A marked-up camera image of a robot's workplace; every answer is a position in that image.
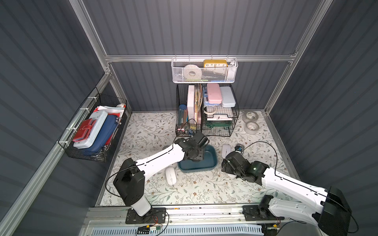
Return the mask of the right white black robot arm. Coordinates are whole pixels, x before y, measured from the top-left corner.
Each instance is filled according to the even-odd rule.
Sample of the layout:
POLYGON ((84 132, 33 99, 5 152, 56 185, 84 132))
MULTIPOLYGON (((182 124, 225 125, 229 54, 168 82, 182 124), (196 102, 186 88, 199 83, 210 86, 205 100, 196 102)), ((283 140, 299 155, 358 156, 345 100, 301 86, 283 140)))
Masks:
POLYGON ((329 236, 346 236, 352 210, 336 187, 325 189, 286 176, 265 163, 250 163, 240 153, 229 153, 221 164, 222 172, 235 175, 249 183, 275 189, 295 199, 294 202, 264 196, 261 205, 276 217, 290 218, 318 228, 329 236))

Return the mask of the teal plastic storage box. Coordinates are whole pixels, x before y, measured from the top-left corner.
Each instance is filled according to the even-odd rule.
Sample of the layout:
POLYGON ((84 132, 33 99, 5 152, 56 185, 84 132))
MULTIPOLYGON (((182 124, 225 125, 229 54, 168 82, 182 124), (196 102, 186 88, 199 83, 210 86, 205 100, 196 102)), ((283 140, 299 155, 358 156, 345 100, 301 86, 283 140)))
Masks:
POLYGON ((216 150, 211 145, 206 145, 204 148, 201 148, 197 159, 194 160, 183 160, 178 162, 178 168, 183 173, 194 173, 194 172, 203 172, 211 171, 218 164, 216 150))

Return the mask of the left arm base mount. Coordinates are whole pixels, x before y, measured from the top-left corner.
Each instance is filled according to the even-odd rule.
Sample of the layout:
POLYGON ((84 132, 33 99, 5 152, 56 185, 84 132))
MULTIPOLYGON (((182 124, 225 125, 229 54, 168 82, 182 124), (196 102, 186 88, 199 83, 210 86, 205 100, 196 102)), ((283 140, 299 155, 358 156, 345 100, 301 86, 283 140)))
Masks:
POLYGON ((139 216, 134 209, 129 209, 125 223, 131 224, 162 224, 167 217, 165 207, 153 207, 144 216, 139 216))

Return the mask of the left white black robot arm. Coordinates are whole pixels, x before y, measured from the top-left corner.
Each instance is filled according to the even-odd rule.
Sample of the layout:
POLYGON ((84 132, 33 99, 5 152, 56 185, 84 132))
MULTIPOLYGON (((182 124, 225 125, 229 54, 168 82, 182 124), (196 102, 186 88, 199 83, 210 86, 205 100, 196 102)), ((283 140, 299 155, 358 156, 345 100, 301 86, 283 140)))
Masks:
POLYGON ((138 216, 145 216, 152 209, 144 196, 147 180, 174 163, 183 160, 201 161, 203 156, 200 153, 208 142, 209 139, 199 131, 189 138, 175 138, 166 149, 147 158, 137 161, 131 158, 126 159, 120 170, 113 175, 113 185, 118 192, 117 196, 138 216))

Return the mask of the white rounded computer mouse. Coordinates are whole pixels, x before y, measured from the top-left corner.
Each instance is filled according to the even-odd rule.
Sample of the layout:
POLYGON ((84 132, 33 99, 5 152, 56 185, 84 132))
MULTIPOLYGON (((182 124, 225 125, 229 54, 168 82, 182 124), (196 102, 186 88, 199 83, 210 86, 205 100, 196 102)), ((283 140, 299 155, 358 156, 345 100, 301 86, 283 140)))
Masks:
POLYGON ((221 152, 221 156, 222 158, 226 158, 228 154, 231 153, 231 146, 228 145, 228 144, 223 144, 222 146, 222 152, 221 152))

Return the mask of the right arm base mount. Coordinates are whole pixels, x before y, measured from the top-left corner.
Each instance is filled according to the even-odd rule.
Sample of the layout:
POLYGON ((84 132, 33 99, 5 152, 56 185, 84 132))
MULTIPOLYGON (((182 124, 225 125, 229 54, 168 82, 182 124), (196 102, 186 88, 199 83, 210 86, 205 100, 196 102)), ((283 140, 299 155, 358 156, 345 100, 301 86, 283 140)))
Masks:
POLYGON ((285 220, 284 217, 274 216, 269 209, 260 209, 258 205, 242 206, 242 214, 244 215, 246 221, 285 220))

